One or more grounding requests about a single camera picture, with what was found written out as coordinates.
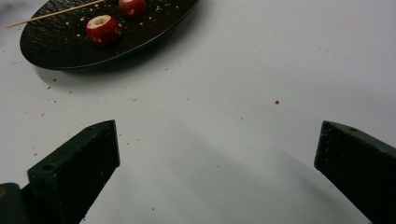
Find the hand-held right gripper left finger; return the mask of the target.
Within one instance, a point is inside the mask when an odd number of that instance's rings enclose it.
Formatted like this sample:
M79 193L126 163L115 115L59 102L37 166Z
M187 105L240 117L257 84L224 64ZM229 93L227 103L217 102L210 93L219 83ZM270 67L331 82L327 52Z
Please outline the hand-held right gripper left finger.
M83 129L27 171L34 224L79 224L119 166L116 122Z

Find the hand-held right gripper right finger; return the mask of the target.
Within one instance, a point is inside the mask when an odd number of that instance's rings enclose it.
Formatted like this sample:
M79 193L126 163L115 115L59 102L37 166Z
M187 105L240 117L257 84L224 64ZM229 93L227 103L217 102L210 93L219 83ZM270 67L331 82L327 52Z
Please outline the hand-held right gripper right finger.
M373 224L396 224L396 148L353 127L322 123L314 166Z

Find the round black plate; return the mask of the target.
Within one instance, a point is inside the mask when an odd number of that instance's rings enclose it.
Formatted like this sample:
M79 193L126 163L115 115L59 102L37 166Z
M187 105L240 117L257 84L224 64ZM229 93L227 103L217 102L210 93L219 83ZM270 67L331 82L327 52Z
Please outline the round black plate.
M35 17L90 3L94 0L49 0ZM182 22L199 0L146 0L147 13L124 19L111 0L39 21L28 22L21 33L21 53L38 67L76 70L116 61L159 40ZM120 40L96 47L87 37L86 25L96 16L110 15L121 28Z

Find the cored red hawthorn fruit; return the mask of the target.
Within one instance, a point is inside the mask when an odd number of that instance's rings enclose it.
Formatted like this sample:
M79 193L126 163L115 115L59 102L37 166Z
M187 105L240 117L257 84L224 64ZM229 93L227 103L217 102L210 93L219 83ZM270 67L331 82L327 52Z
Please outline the cored red hawthorn fruit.
M120 13L125 19L136 19L146 14L146 0L119 0Z
M121 36L119 23L109 15L100 15L92 18L86 25L89 40L95 46L108 46Z

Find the thin wooden skewer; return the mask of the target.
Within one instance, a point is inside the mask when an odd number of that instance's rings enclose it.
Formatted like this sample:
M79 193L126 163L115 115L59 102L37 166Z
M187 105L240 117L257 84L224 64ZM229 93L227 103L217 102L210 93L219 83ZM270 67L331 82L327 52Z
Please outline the thin wooden skewer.
M52 13L49 13L49 14L46 14L46 15L41 15L41 16L38 16L38 17L34 17L34 18L29 19L29 20L14 22L14 23L6 25L6 28L15 27L15 26L18 26L18 25L21 25L21 24L25 24L25 23L28 23L28 22L31 22L31 21L43 20L43 19L46 19L46 18L49 18L49 17L61 15L61 14L64 14L66 12L74 11L74 10L77 10L77 9L80 9L80 8L88 7L88 6L91 6L91 5L97 5L97 4L103 3L105 1L106 0L94 0L94 1L92 1L90 3L86 3L86 4L83 4L83 5L80 5L80 6L70 7L68 9L64 9L64 10L60 10L60 11L57 11L57 12L52 12Z

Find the white table board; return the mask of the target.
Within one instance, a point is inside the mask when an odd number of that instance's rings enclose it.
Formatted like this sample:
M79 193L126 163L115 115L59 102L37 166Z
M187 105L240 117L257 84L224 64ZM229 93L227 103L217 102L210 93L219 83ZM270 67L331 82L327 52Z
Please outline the white table board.
M21 55L46 0L0 0L0 183L117 123L120 167L82 224L369 224L314 167L331 120L396 147L396 0L199 0L120 61Z

